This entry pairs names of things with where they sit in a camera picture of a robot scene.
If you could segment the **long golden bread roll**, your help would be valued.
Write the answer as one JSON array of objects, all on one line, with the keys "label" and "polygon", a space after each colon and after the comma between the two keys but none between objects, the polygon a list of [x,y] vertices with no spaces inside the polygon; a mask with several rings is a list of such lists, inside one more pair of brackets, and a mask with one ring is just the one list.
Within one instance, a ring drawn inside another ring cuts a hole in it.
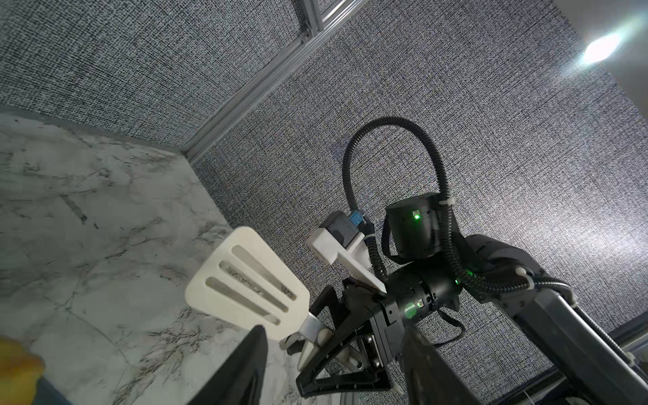
[{"label": "long golden bread roll", "polygon": [[13,339],[1,337],[1,404],[32,404],[44,371],[40,356]]}]

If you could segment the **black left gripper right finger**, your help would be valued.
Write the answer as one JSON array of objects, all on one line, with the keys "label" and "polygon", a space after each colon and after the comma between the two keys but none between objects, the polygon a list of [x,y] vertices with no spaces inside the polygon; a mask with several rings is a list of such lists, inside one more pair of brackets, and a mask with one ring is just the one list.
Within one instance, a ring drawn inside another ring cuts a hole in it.
[{"label": "black left gripper right finger", "polygon": [[405,329],[400,366],[410,404],[480,404],[415,327]]}]

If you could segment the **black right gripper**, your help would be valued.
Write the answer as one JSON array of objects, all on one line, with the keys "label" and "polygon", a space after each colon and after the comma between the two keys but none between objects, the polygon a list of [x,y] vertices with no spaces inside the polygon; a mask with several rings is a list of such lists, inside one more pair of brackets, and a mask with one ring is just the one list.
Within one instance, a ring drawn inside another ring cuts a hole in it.
[{"label": "black right gripper", "polygon": [[[431,263],[398,269],[388,277],[385,293],[353,278],[346,278],[343,285],[341,299],[328,286],[311,307],[316,316],[328,309],[335,329],[296,378],[303,398],[390,390],[387,367],[402,352],[405,328],[443,307],[459,310],[460,283],[451,271]],[[359,349],[361,370],[320,378],[320,372],[344,349]]]}]

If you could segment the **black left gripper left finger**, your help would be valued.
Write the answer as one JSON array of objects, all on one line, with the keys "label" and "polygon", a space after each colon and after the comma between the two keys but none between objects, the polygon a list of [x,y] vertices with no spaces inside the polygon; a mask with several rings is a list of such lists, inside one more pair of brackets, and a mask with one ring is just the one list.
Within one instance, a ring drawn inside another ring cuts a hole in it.
[{"label": "black left gripper left finger", "polygon": [[266,331],[257,325],[189,404],[259,404],[267,359]]}]

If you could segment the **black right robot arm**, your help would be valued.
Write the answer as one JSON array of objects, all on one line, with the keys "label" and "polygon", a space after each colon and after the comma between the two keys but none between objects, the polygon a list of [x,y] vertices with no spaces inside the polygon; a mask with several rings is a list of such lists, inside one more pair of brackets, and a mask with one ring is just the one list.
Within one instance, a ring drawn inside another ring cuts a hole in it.
[{"label": "black right robot arm", "polygon": [[428,193],[391,204],[372,256],[395,244],[399,268],[384,291],[346,279],[344,297],[319,304],[336,322],[332,338],[298,375],[305,398],[386,391],[398,360],[413,404],[474,404],[475,396],[417,329],[431,313],[457,310],[467,291],[504,312],[592,404],[644,404],[647,379],[580,308],[568,283],[546,275],[525,251],[488,236],[465,237],[446,197]]}]

